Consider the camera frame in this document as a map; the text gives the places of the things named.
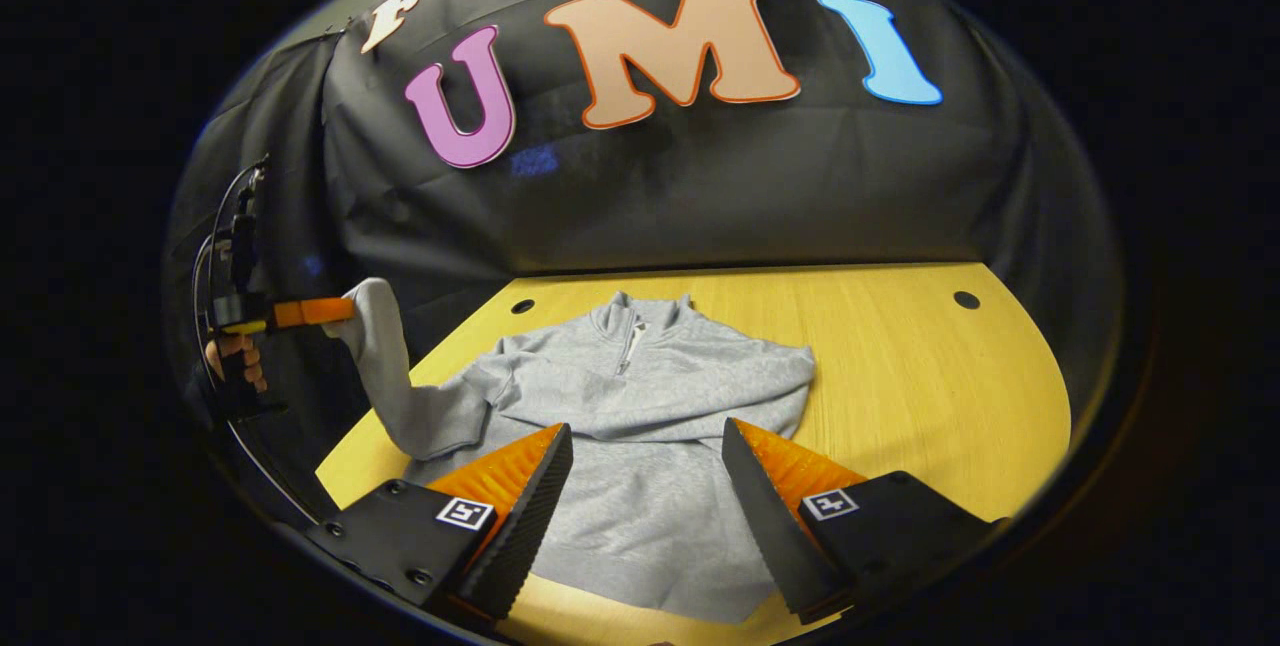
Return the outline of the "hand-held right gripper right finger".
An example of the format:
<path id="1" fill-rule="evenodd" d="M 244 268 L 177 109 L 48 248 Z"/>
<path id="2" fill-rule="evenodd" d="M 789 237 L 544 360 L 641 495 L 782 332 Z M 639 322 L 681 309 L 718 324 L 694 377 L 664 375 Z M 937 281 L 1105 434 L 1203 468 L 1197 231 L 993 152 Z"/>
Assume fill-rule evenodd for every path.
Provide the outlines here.
<path id="1" fill-rule="evenodd" d="M 787 609 L 804 624 L 905 603 L 1000 527 L 906 469 L 865 477 L 739 418 L 722 461 Z"/>

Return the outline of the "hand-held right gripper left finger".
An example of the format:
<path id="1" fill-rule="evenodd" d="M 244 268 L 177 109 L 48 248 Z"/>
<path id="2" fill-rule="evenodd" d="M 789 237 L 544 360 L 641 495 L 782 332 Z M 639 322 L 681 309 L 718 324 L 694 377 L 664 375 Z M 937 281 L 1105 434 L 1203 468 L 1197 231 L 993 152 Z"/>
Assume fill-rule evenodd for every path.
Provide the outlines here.
<path id="1" fill-rule="evenodd" d="M 305 542 L 340 569 L 439 618 L 508 617 L 573 466 L 553 423 L 429 485 L 388 478 Z"/>

